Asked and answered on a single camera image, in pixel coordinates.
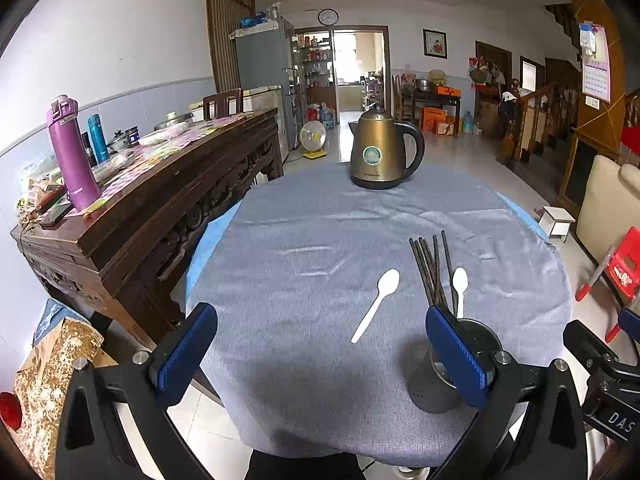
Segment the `grey utensil holder cup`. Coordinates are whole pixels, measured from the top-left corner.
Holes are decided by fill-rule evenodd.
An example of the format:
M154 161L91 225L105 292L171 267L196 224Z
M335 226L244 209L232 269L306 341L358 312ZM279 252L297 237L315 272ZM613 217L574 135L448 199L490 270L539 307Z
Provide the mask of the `grey utensil holder cup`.
M489 389L495 376L491 357L501 349L502 344L498 336L489 328ZM409 380L408 393L417 408L431 414L446 413L460 404L466 404L454 383L449 379L444 364L440 362L440 357L431 343L422 363Z

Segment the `dark wooden sideboard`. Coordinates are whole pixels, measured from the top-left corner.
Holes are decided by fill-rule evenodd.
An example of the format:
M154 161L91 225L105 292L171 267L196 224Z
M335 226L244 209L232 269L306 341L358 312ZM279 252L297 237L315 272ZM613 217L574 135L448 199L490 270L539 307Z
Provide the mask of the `dark wooden sideboard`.
M206 226L242 200L258 174L282 177L274 110L206 134L145 171L87 217L11 235L55 298L73 300L152 348L183 319L170 293Z

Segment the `dark wooden side table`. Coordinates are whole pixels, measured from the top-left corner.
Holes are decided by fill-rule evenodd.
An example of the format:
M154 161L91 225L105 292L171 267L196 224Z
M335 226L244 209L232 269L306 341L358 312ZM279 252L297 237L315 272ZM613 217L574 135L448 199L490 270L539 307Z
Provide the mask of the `dark wooden side table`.
M461 129L461 102L460 92L442 94L437 90L423 91L416 89L411 96L412 116L416 116L419 103L426 107L437 107L440 110L452 107L454 109L454 130L452 130L452 135L456 138Z

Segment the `small white stool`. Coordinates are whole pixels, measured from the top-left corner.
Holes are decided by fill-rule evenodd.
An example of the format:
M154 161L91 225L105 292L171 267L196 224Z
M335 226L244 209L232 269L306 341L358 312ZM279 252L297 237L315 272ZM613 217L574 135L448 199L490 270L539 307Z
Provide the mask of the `small white stool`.
M575 222L574 217L564 208L543 206L538 226L548 237L557 237L566 240L570 227Z

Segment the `dark chopstick six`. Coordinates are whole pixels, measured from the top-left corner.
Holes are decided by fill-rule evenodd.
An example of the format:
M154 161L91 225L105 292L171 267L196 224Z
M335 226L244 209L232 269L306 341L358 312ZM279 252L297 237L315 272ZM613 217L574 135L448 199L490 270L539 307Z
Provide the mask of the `dark chopstick six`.
M454 267L452 266L449 244L447 240L446 231L442 230L440 232L440 236L442 237L442 247L444 248L446 266L448 271L449 278L449 288L451 295L451 312L454 316L457 316L457 306L458 306L458 296L456 289L454 288Z

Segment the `white plastic spoon small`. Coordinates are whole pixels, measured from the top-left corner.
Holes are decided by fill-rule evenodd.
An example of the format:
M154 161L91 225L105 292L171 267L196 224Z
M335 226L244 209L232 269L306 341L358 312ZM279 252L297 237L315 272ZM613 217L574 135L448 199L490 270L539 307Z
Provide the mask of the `white plastic spoon small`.
M451 278L454 294L456 295L456 315L457 318L464 318L464 293L469 287L469 278L462 266L454 270Z

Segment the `gold electric kettle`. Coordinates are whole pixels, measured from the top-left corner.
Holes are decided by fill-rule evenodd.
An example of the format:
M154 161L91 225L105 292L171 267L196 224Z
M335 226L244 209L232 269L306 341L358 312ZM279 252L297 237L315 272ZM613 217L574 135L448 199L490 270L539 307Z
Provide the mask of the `gold electric kettle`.
M416 144L412 162L406 161L405 137ZM386 190L409 179L421 165L423 134L408 122L395 122L380 104L364 112L358 122L350 155L350 180L360 188Z

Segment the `dark chopstick one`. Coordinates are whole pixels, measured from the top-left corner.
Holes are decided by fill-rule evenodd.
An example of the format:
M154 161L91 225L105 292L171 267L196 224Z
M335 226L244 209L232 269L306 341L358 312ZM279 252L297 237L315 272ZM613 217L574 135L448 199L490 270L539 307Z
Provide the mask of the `dark chopstick one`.
M427 303L432 306L435 303L435 292L425 252L418 240L410 238L409 245L413 253L413 258L416 262L416 266L418 267L418 272L424 288Z

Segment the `white plastic spoon large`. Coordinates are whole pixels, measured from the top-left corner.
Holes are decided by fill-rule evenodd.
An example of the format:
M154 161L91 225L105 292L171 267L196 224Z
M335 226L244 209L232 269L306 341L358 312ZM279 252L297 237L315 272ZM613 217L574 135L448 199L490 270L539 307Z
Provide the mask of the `white plastic spoon large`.
M364 315L359 325L357 326L355 333L352 334L352 338L350 338L350 342L352 344L356 344L360 341L360 338L369 328L373 318L378 312L378 308L381 307L383 300L393 295L394 292L398 289L400 282L400 273L397 269L387 270L378 280L378 294L376 295L375 300L372 302L371 307L367 310L367 313Z

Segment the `gold glitter bag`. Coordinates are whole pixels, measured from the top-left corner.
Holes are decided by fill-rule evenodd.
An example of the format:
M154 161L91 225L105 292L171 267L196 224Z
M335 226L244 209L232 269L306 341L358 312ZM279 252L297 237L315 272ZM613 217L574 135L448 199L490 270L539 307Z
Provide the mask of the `gold glitter bag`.
M15 375L14 393L22 410L16 443L40 478L55 477L56 439L74 362L92 361L102 342L91 325L64 318L32 348Z

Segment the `grey tablecloth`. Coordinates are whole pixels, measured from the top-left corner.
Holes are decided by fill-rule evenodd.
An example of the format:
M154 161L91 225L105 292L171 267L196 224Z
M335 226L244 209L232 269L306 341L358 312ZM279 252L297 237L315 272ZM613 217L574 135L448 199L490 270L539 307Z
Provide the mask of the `grey tablecloth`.
M433 164L423 164L396 188L414 197L450 193L456 200L471 198L483 188L497 194L480 180ZM350 180L346 165L323 164L250 192L262 190L282 204L290 197L394 189L360 188ZM518 362L548 365L562 352L562 331L572 316L567 274L565 283L568 297L563 309L515 313L490 308L482 318L467 309L469 280L464 312L489 326ZM408 383L428 349L427 302L422 285L416 296L420 311L406 304L397 307L392 300L398 290L399 286L383 300L356 344L350 338L378 294L378 281L373 300L356 318L324 312L260 318L256 312L228 314L213 306L218 330L202 370L241 440L254 450L287 458L349 452L390 465L440 464L474 412L461 405L444 414L428 414L411 401Z

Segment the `purple thermos bottle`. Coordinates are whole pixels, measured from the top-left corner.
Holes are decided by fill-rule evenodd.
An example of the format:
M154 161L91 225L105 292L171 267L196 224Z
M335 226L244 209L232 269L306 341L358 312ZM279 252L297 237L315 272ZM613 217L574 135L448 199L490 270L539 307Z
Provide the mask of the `purple thermos bottle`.
M47 126L67 195L81 212L100 198L101 191L82 143L77 115L78 103L61 94L47 110Z

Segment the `wooden chair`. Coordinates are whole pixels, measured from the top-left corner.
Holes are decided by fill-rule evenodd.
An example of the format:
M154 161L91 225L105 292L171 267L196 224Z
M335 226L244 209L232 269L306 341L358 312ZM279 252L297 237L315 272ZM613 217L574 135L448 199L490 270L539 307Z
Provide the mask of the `wooden chair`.
M219 92L203 98L205 120L225 118L243 111L243 91L241 88Z

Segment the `framed wall picture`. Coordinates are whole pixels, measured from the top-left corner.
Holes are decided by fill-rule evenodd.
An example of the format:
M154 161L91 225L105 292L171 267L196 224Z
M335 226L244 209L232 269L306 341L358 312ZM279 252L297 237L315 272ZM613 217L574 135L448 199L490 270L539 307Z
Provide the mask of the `framed wall picture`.
M423 31L424 55L431 58L447 57L447 37L444 32L424 29Z

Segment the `orange box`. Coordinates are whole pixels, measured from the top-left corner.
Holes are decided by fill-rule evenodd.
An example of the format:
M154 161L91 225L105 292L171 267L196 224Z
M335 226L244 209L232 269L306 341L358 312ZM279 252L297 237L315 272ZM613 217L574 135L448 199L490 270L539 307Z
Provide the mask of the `orange box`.
M455 98L460 98L461 96L460 89L443 86L442 84L436 86L435 91L439 96L454 96Z

